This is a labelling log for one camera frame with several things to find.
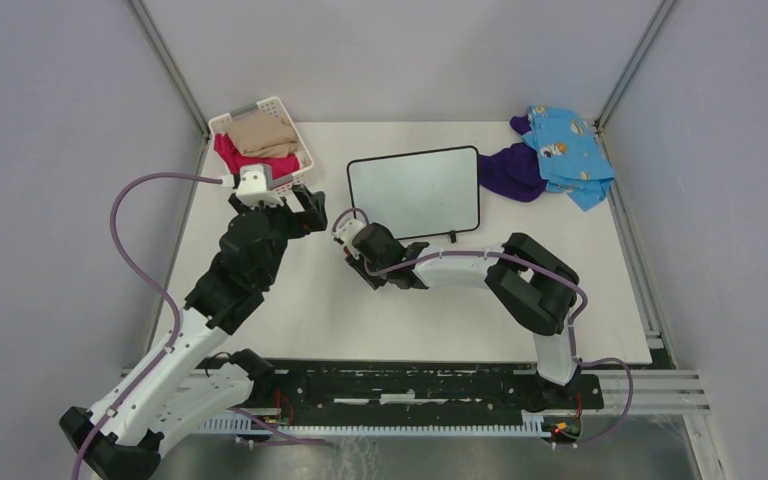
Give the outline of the black framed whiteboard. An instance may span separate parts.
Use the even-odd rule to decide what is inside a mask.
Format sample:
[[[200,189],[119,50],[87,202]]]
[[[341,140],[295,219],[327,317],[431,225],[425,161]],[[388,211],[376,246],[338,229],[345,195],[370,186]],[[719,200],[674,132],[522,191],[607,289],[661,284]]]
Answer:
[[[474,231],[481,224],[478,158],[475,147],[458,146],[352,160],[351,205],[399,240]]]

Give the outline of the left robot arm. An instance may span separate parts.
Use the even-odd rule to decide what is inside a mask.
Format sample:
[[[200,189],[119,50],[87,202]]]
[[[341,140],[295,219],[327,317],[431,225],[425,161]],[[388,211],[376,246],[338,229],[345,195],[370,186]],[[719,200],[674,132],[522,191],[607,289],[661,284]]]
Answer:
[[[214,416],[244,402],[257,408],[272,399],[274,369],[250,349],[234,353],[185,392],[179,388],[264,302],[288,243],[327,228],[325,194],[304,185],[291,192],[299,211],[282,196],[230,197],[237,214],[208,270],[183,307],[174,308],[173,326],[163,340],[105,397],[61,417],[78,465],[102,479],[148,479],[181,440]]]

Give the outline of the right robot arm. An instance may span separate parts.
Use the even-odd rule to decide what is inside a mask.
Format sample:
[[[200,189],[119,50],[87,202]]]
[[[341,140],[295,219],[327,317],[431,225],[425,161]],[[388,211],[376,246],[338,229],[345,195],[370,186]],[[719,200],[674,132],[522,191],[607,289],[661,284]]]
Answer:
[[[513,320],[532,333],[538,356],[537,392],[551,408],[578,393],[581,368],[574,318],[588,299],[578,274],[530,236],[515,232],[479,250],[403,245],[385,226],[351,219],[331,230],[345,261],[372,288],[402,290],[465,287],[489,290]]]

